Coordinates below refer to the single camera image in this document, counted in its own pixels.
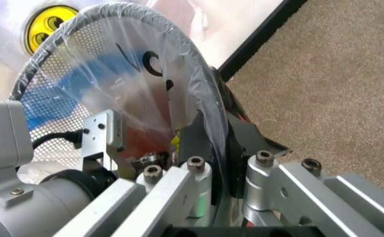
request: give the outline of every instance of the brown carpet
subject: brown carpet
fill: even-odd
[[[267,137],[384,190],[384,0],[309,0],[228,83]]]

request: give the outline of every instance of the yellow sticker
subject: yellow sticker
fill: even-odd
[[[175,146],[175,151],[178,153],[178,150],[180,149],[180,138],[178,135],[176,135],[172,140],[171,144]]]
[[[39,11],[32,17],[25,31],[25,46],[29,54],[34,54],[61,23],[73,19],[77,14],[76,9],[64,5],[51,6]]]

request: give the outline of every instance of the bolt head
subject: bolt head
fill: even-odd
[[[205,160],[199,156],[190,157],[187,159],[187,169],[193,173],[203,172],[205,169]]]
[[[153,164],[143,170],[145,181],[150,184],[156,184],[163,176],[163,169],[159,165]]]
[[[11,195],[15,195],[15,196],[17,196],[17,195],[21,195],[21,194],[23,194],[25,191],[23,190],[23,188],[16,188],[16,189],[13,189],[11,192],[10,192],[10,194]]]
[[[314,176],[318,177],[321,175],[321,171],[322,171],[321,162],[315,159],[306,158],[301,162],[301,165]]]
[[[272,167],[274,164],[274,155],[270,151],[258,151],[256,153],[256,160],[262,167]]]

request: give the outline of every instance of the black baseboard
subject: black baseboard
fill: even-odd
[[[227,82],[307,0],[284,0],[218,69]]]

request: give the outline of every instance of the plastic bag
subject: plastic bag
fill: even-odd
[[[24,104],[32,139],[79,129],[86,116],[116,110],[128,118],[124,156],[136,157],[169,149],[175,131],[200,110],[224,176],[228,128],[213,75],[192,41],[146,7],[96,5],[61,25],[30,59],[11,99]],[[73,148],[48,142],[35,159],[56,151],[67,151],[67,158]]]
[[[8,97],[18,73],[29,60],[27,33],[30,22],[36,16],[53,6],[81,10],[94,4],[114,1],[120,0],[30,0],[23,1],[23,4],[20,0],[0,0],[0,99]],[[190,4],[191,0],[123,1],[138,2],[162,12],[186,33],[189,33],[195,10],[199,8],[195,3]]]

